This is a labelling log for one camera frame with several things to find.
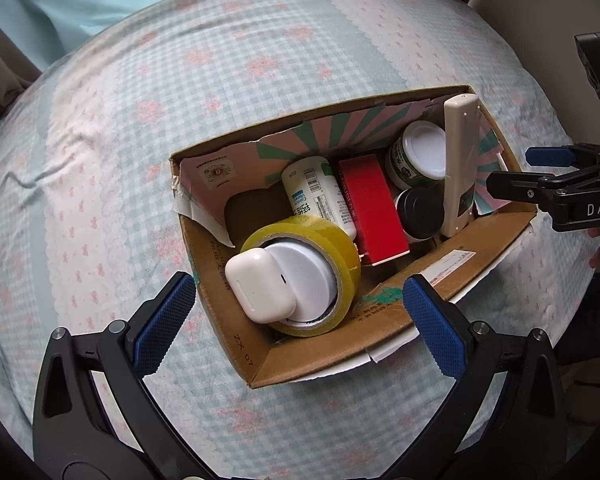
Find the white remote control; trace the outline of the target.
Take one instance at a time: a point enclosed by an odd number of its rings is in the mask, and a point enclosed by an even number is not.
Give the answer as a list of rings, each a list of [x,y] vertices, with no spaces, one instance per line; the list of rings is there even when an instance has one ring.
[[[461,93],[443,104],[445,131],[444,220],[450,238],[467,226],[475,200],[479,144],[479,99]]]

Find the red Marubi cosmetics box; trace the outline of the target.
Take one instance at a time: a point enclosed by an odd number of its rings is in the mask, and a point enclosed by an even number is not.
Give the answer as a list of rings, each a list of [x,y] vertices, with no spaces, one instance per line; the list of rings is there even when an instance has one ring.
[[[407,255],[410,246],[377,156],[343,159],[338,169],[363,262],[379,266]]]

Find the white earbuds case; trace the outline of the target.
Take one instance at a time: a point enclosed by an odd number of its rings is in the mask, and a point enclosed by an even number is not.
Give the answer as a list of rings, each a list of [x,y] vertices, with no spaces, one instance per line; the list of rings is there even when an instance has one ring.
[[[271,324],[289,318],[297,299],[275,258],[263,248],[251,248],[227,261],[230,289],[252,322]]]

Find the white round jar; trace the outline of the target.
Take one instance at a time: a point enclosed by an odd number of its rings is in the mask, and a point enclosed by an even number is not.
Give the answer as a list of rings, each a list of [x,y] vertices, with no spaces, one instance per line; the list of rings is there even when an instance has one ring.
[[[296,297],[287,323],[310,324],[327,314],[337,298],[337,279],[327,259],[314,247],[283,238],[264,248],[277,262]]]

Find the black lidded jar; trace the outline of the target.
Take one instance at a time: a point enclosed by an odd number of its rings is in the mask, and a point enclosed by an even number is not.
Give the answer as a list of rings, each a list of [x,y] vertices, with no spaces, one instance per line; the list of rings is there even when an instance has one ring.
[[[410,242],[429,240],[444,221],[442,198],[430,188],[409,188],[394,200],[396,214]]]

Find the green jar white lid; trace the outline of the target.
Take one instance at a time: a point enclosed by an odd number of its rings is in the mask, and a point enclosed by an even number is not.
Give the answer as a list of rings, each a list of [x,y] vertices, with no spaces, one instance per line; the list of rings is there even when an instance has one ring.
[[[433,122],[416,120],[389,148],[386,169],[400,190],[431,186],[445,177],[445,132]]]

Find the beige sofa backrest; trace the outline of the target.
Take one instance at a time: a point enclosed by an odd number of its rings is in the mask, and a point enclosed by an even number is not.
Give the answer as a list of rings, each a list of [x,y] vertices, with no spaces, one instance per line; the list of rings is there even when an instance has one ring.
[[[576,142],[600,144],[600,100],[588,83],[574,37],[600,32],[600,0],[470,0],[513,48]]]

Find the yellow tape roll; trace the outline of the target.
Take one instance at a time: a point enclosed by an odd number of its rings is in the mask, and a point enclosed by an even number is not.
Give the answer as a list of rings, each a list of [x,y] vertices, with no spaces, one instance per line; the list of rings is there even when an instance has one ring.
[[[335,223],[289,217],[252,233],[228,260],[225,275],[252,322],[306,338],[333,330],[346,316],[361,259]]]

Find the white supplement bottle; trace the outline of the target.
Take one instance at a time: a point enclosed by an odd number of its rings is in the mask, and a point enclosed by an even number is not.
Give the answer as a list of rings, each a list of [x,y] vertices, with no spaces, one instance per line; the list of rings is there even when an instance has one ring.
[[[338,181],[323,156],[297,160],[282,172],[282,182],[296,216],[317,216],[335,223],[350,240],[356,229]]]

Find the brown cardboard box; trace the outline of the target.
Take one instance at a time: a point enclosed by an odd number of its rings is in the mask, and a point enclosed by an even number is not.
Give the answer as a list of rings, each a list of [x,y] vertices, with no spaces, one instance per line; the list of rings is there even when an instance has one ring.
[[[292,213],[280,180],[289,164],[312,155],[332,164],[380,155],[410,122],[440,122],[445,100],[456,94],[456,87],[442,87],[344,101],[260,122],[172,155],[174,207],[202,305],[249,387],[306,377],[402,335],[412,326],[402,304],[406,278],[458,257],[460,263],[434,281],[436,291],[451,298],[468,289],[528,228],[535,209],[511,203],[471,220],[434,248],[371,263],[336,224]],[[283,240],[314,249],[335,274],[335,305],[310,330],[251,321],[225,275],[234,255]]]

